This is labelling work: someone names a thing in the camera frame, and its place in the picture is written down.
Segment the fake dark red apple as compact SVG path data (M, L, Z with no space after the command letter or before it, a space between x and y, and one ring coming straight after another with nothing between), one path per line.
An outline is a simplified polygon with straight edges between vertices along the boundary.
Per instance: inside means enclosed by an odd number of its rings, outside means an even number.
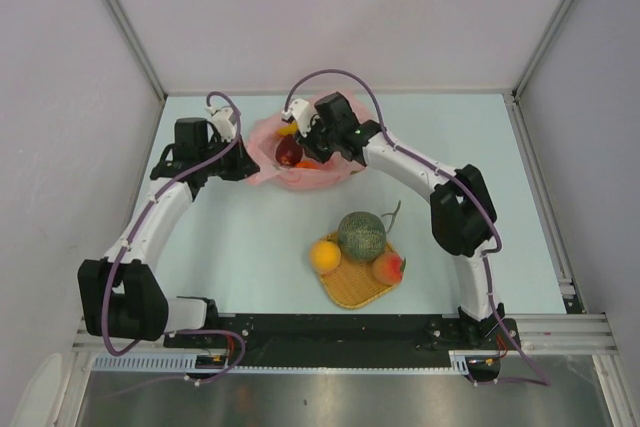
M303 157L303 148L296 142L293 135L283 137L275 151L275 160L279 165L295 167Z

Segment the fake green melon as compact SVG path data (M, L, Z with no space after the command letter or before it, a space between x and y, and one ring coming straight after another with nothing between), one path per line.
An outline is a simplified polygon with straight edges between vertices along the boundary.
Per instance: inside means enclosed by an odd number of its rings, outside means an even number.
M385 252L387 237L394 227L402 202L392 212L375 215L356 211L339 223L337 241L342 252L355 262L370 262Z

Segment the fake peach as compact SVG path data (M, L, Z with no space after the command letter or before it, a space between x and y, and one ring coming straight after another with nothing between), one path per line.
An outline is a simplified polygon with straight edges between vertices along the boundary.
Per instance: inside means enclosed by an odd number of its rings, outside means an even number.
M395 252L385 252L372 264L372 275L380 283L393 286L403 280L406 259Z

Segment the pink plastic bag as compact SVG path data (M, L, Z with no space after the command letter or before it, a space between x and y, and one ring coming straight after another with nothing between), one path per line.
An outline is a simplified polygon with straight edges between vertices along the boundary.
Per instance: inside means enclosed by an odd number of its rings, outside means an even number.
M284 125L279 113L253 124L249 138L244 140L244 146L260 171L248 178L248 184L271 182L290 191L319 190L343 182L365 170L358 162L344 160L339 153L335 153L324 164L306 155L293 167L279 164L275 154L281 136L277 131Z

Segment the woven bamboo tray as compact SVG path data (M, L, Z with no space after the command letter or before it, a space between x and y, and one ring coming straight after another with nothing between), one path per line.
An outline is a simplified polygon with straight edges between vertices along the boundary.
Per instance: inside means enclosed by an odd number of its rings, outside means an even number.
M339 246L337 232L329 234L318 241L321 240L330 240ZM389 242L387 242L385 252L397 253ZM372 264L378 257L370 262L355 262L347 257L342 250L341 253L342 258L339 267L329 274L320 275L311 266L328 297L341 308L362 308L387 294L403 281L393 286L378 282L372 275Z

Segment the fake orange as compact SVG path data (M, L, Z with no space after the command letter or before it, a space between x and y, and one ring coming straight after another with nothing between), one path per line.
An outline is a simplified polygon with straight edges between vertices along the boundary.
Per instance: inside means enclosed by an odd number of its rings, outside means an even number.
M330 240L314 243L309 251L309 260L314 271L326 275L336 270L341 263L339 246Z

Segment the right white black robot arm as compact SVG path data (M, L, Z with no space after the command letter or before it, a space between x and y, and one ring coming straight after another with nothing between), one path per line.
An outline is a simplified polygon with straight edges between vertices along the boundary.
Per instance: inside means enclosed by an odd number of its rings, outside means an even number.
M503 241L481 172L471 164L455 169L409 148L390 133L379 103L373 104L377 118L361 122L338 92L315 102L289 95L282 119L297 123L297 141L313 159L324 163L338 153L391 176L426 200L432 235L454 258L463 340L473 348L484 348L497 332L509 337L489 261L490 255L502 250Z

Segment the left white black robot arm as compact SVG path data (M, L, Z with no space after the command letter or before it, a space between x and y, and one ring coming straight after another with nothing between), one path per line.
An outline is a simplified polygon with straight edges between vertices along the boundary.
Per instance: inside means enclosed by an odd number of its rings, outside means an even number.
M85 260L78 284L86 329L92 336L154 341L185 331L197 345L214 344L221 323L212 301L165 296L155 268L178 221L212 177L241 181L258 172L230 108L211 118L181 118L174 140L150 173L147 199L121 237L98 260Z

